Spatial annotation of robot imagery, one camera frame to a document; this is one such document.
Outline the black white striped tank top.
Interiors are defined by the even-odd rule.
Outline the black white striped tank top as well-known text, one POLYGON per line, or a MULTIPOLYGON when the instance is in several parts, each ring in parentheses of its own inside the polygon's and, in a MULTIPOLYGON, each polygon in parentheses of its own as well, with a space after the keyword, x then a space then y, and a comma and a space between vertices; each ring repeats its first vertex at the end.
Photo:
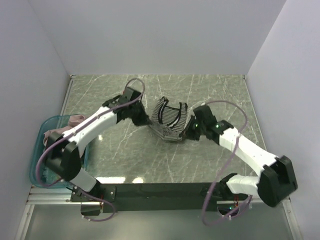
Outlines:
POLYGON ((151 130, 162 140, 179 142, 187 122, 188 105, 179 102, 178 107, 169 106, 169 100, 162 97, 156 104, 151 115, 151 130))

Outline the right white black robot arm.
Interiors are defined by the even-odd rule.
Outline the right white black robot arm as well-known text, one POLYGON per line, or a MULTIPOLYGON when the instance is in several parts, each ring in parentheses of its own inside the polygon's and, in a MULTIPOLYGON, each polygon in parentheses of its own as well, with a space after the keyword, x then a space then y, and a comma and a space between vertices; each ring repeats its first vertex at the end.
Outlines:
POLYGON ((225 120, 217 121, 208 105, 194 109, 182 136, 198 141, 201 136, 231 151, 255 172, 255 176, 231 173, 217 184, 215 195, 230 200, 235 195, 252 195, 276 207, 298 189, 292 161, 262 149, 225 120))

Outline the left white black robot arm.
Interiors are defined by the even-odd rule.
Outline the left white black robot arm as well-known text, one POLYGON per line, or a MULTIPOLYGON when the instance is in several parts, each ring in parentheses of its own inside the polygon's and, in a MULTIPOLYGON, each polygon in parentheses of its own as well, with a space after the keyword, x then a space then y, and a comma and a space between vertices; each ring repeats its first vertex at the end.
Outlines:
POLYGON ((87 145, 103 131, 120 121, 131 119, 135 126, 147 126, 150 118, 142 104, 143 92, 129 86, 107 101, 89 118, 63 132, 53 132, 39 161, 62 180, 82 190, 88 201, 100 195, 99 181, 82 166, 81 157, 87 145))

